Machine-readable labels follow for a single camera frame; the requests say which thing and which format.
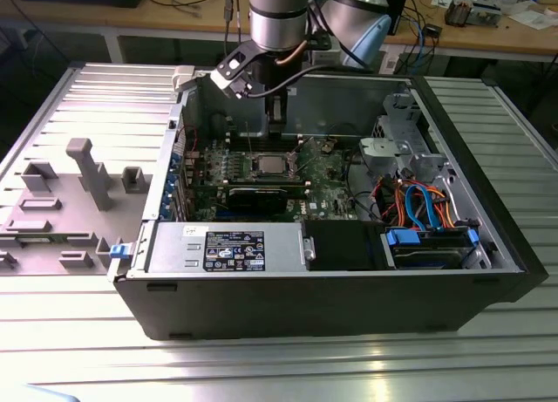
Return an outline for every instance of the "green circuit board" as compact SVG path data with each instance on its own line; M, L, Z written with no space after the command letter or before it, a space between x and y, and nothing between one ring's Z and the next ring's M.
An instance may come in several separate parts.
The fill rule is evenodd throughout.
M357 219L343 180L343 150L323 153L324 139L312 139L296 156L282 152L238 152L223 143L208 146L194 164L191 181L196 221L302 221ZM262 173L265 169L275 171ZM284 165L285 171L278 173ZM280 188L289 193L284 212L254 217L228 211L235 187Z

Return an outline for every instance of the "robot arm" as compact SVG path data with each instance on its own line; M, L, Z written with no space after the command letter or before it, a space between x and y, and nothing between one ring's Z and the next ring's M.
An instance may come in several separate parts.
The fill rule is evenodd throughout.
M229 97L250 97L251 78L272 93L265 97L269 134L281 134L287 109L284 84L303 68L307 46L308 10L320 8L309 0L249 0L251 40L240 44L211 72L211 79ZM383 43L391 20L385 0L328 0L316 10L318 25L369 64ZM356 65L344 55L344 65Z

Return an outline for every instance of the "chip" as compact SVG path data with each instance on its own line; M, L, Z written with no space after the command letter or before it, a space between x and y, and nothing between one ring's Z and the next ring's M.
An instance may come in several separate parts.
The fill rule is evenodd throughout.
M258 157L258 172L260 174L284 174L286 171L287 166L284 157L271 155Z

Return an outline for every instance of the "power supply label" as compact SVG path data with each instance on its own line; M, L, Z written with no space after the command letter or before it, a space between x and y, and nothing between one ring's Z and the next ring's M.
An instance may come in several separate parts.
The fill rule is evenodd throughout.
M207 232L203 269L265 271L263 232Z

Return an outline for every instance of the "sticker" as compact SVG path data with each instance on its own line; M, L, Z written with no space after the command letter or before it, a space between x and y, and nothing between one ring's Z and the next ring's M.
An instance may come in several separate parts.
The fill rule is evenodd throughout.
M209 226L189 225L185 226L184 229L182 229L182 236L205 236L208 230Z
M197 228L206 229L204 270L265 271L263 232L207 232L207 227Z

